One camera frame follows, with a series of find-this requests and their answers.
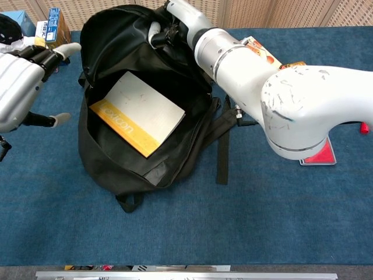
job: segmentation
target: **blue carpet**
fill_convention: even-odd
[[[285,63],[373,71],[373,27],[231,32],[253,35]],[[215,184],[215,142],[191,177],[128,215],[78,155],[81,68],[74,55],[33,107],[70,111],[67,125],[5,135],[13,149],[0,164],[0,265],[373,264],[373,141],[358,125],[331,131],[331,167],[280,158],[260,127],[235,127],[229,185]]]

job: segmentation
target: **black backpack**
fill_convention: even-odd
[[[224,115],[213,121],[220,100],[212,97],[212,81],[197,66],[186,43],[180,40],[156,50],[151,47],[147,34],[153,21],[162,29],[178,24],[163,8],[123,5],[92,16],[80,35],[83,73],[79,83],[85,95],[79,154],[90,176],[115,194],[125,212],[142,203],[144,192],[162,190],[186,177],[200,151],[236,124],[228,98]],[[181,123],[148,158],[89,109],[126,71],[185,110]]]

